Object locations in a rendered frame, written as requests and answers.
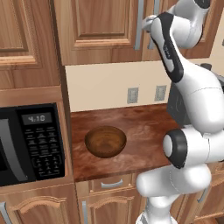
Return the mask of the black microwave oven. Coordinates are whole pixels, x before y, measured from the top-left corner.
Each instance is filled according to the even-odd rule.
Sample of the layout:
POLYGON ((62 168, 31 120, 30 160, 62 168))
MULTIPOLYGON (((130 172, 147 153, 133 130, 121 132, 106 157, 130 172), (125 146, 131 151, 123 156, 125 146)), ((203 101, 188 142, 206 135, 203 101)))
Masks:
POLYGON ((58 110, 54 103, 0 108, 8 119, 18 161, 27 180, 18 181, 0 139, 0 186, 55 179, 65 175, 65 156, 58 110))

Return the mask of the grey wall socket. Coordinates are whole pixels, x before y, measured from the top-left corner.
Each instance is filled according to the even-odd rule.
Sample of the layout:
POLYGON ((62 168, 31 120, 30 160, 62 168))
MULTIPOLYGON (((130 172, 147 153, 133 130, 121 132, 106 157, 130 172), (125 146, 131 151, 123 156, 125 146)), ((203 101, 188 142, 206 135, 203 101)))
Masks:
POLYGON ((127 103, 137 103, 138 100, 138 88, 132 87, 128 89, 127 103))
POLYGON ((157 86, 156 87, 156 94, 155 94, 155 101, 163 101, 165 99, 165 91, 166 86, 157 86))

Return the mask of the wooden drawer front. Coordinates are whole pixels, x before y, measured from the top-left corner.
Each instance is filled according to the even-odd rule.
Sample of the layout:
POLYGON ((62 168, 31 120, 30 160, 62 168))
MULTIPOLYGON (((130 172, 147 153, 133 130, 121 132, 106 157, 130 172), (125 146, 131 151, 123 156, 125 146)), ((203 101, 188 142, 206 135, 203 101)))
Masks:
POLYGON ((133 188, 133 182, 132 182, 132 175, 131 174, 125 174, 125 175, 118 175, 118 176, 112 176, 108 178, 99 178, 89 181, 89 194, 96 194, 96 193, 109 193, 114 191, 120 191, 120 190, 126 190, 133 188), (102 188, 101 182, 105 184, 112 184, 115 182, 118 182, 120 179, 122 179, 123 183, 121 186, 115 187, 115 188, 102 188))

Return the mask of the wooden base cabinet door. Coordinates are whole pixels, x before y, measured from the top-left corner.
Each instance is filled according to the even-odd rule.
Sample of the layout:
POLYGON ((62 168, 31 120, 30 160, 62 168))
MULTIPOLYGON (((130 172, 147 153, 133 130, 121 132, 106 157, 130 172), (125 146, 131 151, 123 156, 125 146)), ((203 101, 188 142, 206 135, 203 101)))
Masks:
POLYGON ((83 200, 87 202, 88 224, 136 224, 145 206, 145 199, 136 189, 82 197, 79 198, 81 224, 84 224, 83 200))
POLYGON ((80 224, 73 184, 0 194, 12 224, 80 224))
POLYGON ((178 224, 215 223, 215 218, 224 217, 224 161, 209 166, 212 181, 203 202, 198 203, 204 190, 178 197, 171 207, 171 215, 178 224))

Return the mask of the brown wooden bowl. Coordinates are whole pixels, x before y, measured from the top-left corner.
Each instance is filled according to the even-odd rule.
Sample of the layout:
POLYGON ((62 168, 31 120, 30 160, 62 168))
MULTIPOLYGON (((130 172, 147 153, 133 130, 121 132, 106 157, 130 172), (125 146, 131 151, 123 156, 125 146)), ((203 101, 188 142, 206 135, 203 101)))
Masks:
POLYGON ((125 133, 113 126, 99 126, 85 135, 87 149, 98 158, 112 158, 118 155, 126 143, 125 133))

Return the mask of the wooden wall cabinet door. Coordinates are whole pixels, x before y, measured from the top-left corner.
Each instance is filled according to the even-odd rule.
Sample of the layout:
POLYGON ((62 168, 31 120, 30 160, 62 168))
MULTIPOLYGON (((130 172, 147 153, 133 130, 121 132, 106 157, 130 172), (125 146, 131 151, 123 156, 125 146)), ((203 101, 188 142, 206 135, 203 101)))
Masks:
POLYGON ((53 0, 64 66, 136 62, 138 0, 53 0))
MULTIPOLYGON (((214 39, 221 20, 221 14, 224 7, 224 0, 211 0, 210 10, 205 18, 203 25, 203 35, 200 42, 192 49, 180 48, 181 54, 187 59, 204 59, 209 58, 214 39)), ((158 50, 155 46, 151 49, 148 45, 151 43, 151 36, 149 33, 143 33, 143 52, 142 61, 160 60, 158 50)))

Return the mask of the tall wooden cupboard door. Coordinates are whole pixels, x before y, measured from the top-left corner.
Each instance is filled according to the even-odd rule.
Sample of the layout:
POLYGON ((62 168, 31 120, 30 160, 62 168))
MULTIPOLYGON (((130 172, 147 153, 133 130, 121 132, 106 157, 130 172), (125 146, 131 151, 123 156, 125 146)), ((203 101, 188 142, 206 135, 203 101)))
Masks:
POLYGON ((51 0, 0 0, 0 89, 59 84, 51 0))

